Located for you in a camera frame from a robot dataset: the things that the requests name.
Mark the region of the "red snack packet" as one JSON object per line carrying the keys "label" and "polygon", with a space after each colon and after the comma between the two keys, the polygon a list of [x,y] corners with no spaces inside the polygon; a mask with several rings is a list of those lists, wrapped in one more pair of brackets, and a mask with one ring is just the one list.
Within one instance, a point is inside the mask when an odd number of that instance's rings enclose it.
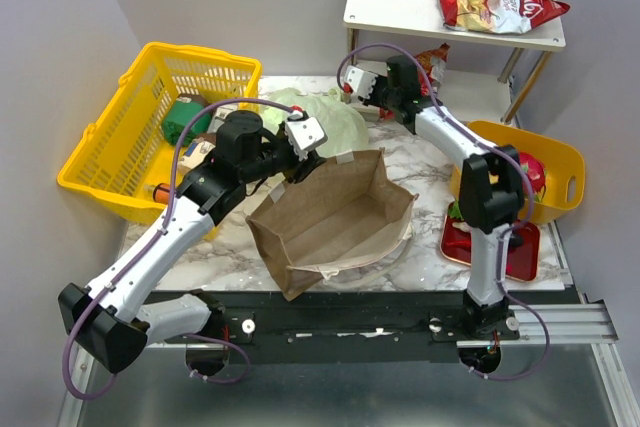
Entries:
{"label": "red snack packet", "polygon": [[426,50],[415,56],[428,74],[429,82],[435,94],[438,93],[444,81],[449,49],[450,46],[447,43],[443,43],[436,49]]}

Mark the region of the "green plastic grocery bag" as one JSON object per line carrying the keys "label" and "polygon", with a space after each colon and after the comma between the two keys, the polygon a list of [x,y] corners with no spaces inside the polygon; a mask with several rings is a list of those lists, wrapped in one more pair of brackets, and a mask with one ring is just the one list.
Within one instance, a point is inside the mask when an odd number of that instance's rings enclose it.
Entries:
{"label": "green plastic grocery bag", "polygon": [[337,88],[330,89],[325,95],[302,94],[297,89],[285,88],[273,92],[268,100],[290,107],[301,107],[318,119],[328,138],[317,149],[323,157],[370,148],[364,118],[353,107],[341,101]]}

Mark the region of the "brown paper bag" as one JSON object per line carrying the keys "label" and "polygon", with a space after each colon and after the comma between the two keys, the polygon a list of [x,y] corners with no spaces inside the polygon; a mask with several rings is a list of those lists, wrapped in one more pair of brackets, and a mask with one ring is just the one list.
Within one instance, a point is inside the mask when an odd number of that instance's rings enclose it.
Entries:
{"label": "brown paper bag", "polygon": [[274,187],[247,218],[258,253],[291,301],[393,252],[417,197],[389,179],[381,150],[329,158],[303,182]]}

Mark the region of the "orange carrot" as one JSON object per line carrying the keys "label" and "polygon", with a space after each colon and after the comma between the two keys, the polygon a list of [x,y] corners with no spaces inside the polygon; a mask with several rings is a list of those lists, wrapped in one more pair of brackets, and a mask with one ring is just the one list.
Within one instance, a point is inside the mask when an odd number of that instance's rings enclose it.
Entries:
{"label": "orange carrot", "polygon": [[457,200],[454,200],[448,207],[448,216],[452,219],[458,220],[458,221],[464,221],[464,217],[461,213],[461,209],[459,206],[459,202]]}

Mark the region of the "white chips packet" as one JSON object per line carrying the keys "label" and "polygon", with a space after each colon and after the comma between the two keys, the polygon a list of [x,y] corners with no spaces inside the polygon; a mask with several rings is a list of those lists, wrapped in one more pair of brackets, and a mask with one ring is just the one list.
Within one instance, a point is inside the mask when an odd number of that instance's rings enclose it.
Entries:
{"label": "white chips packet", "polygon": [[491,35],[523,35],[570,10],[560,0],[439,0],[444,26]]}

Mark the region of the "red dragon fruit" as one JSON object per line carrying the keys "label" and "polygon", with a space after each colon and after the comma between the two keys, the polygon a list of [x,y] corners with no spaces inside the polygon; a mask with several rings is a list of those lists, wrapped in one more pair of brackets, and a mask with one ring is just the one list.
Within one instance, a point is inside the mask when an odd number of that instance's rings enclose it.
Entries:
{"label": "red dragon fruit", "polygon": [[519,153],[520,166],[536,194],[546,191],[546,168],[537,158],[526,152]]}

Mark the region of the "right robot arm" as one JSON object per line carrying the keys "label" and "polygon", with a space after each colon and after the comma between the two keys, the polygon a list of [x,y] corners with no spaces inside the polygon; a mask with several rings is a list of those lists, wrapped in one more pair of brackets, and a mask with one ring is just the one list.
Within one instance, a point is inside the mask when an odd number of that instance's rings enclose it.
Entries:
{"label": "right robot arm", "polygon": [[390,111],[409,132],[436,146],[460,171],[458,207],[471,228],[471,276],[458,318],[470,339],[503,326],[509,302],[503,287],[511,231],[524,205],[517,150],[498,147],[474,133],[444,107],[429,78],[411,56],[388,59],[385,75],[349,66],[343,77],[365,105]]}

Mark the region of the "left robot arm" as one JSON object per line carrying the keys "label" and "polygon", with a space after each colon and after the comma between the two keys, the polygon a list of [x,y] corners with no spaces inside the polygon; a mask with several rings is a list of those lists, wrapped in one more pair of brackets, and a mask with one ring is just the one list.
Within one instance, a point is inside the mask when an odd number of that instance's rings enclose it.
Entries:
{"label": "left robot arm", "polygon": [[153,307],[144,302],[177,260],[247,196],[251,183],[283,174],[303,181],[323,159],[320,122],[293,111],[276,133],[262,118],[238,110],[216,132],[215,146],[184,175],[169,205],[138,241],[87,286],[68,284],[58,296],[65,330],[112,374],[128,368],[145,347],[183,334],[214,340],[222,319],[200,294]]}

